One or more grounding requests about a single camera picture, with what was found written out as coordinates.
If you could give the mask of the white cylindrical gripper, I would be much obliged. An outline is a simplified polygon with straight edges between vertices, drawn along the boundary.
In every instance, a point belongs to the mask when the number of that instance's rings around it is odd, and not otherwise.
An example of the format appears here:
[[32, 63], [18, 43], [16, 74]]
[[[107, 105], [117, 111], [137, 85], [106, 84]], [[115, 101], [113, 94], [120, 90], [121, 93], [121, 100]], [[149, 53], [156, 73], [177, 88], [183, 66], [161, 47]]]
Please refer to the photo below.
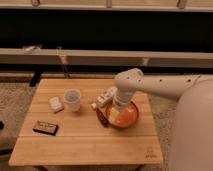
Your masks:
[[[126, 108], [131, 102], [132, 96], [131, 92], [117, 91], [113, 97], [113, 103], [118, 109]], [[119, 115], [120, 111], [113, 107], [110, 110], [109, 122], [114, 123]]]

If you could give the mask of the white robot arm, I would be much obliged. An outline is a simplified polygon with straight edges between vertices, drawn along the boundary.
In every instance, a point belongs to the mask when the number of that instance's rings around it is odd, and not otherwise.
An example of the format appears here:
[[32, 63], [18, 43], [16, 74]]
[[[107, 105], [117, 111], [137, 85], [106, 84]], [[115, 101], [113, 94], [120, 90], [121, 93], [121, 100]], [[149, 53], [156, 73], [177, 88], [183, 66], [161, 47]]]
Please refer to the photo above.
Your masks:
[[213, 74], [152, 76], [133, 68], [118, 73], [114, 85], [117, 109], [137, 91], [177, 100], [168, 171], [213, 171]]

